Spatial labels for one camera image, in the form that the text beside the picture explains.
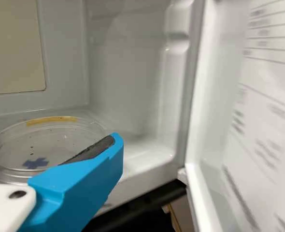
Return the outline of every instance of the white plastic part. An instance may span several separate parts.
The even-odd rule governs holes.
[[[10,198],[16,191],[24,191],[26,194],[19,198]],[[0,232],[17,231],[35,203],[36,193],[33,188],[0,184]]]
[[[238,231],[220,181],[238,82],[248,1],[206,0],[185,158],[200,232]]]

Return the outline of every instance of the petri dish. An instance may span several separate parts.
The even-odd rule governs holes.
[[[72,116],[36,118],[0,132],[0,182],[26,185],[105,136],[95,121]]]

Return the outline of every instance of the blue object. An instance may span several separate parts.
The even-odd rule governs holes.
[[[47,166],[49,161],[45,160],[46,158],[38,158],[37,160],[31,161],[27,160],[22,164],[22,166],[27,167],[27,169],[36,169],[41,166]]]
[[[107,200],[122,175],[123,140],[98,156],[63,164],[28,180],[36,190],[35,208],[19,231],[81,231]]]

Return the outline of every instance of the white plastic wall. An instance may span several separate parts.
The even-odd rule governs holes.
[[[46,89],[0,94],[0,114],[88,103],[82,1],[38,0]]]

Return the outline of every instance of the yellow tape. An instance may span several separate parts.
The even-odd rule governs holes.
[[[35,124],[45,123],[45,122],[76,122],[77,118],[71,116],[60,116],[60,117],[43,117],[43,118],[36,118],[30,121],[27,121],[27,126],[32,126]]]

